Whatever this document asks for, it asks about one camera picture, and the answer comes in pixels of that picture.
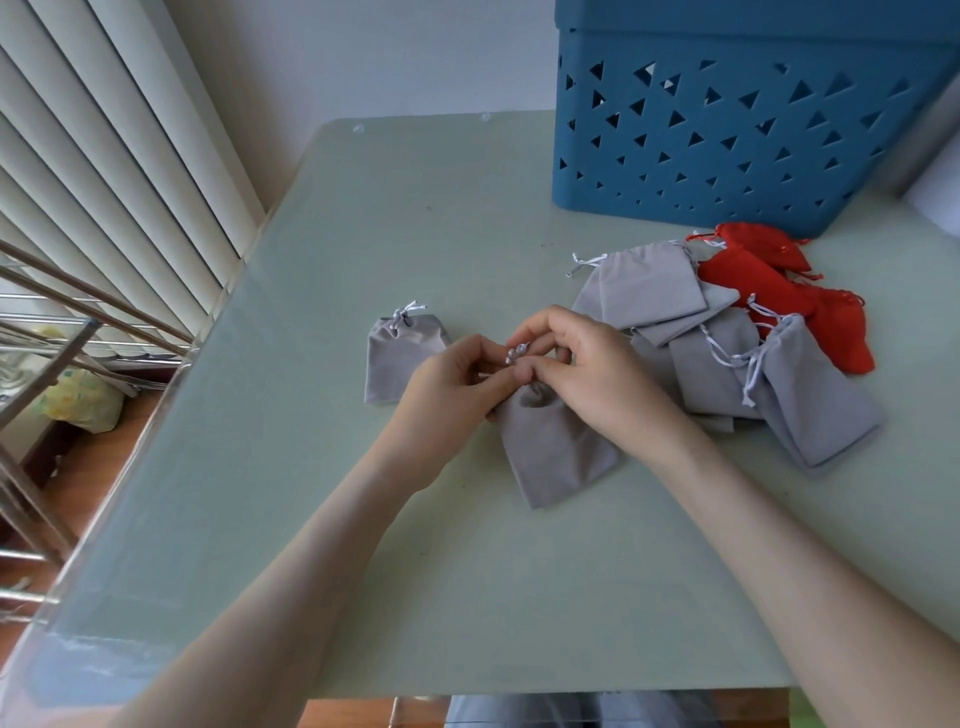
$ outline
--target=vertical blinds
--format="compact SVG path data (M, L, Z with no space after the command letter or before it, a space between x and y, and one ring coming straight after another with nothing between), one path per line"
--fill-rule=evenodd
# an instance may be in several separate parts
M0 2L0 237L197 333L262 218L160 0Z

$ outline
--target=table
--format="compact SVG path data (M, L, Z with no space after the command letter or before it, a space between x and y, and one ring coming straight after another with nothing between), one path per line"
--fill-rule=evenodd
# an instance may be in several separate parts
M324 126L249 267L21 645L7 705L139 691L294 535L391 414L367 332L412 299L503 339L597 255L688 229L550 204L550 112ZM960 638L960 245L873 192L806 253L867 300L889 422L808 481L765 430L723 440L860 568ZM656 479L621 466L530 511L493 427L401 513L317 696L772 687L790 671Z

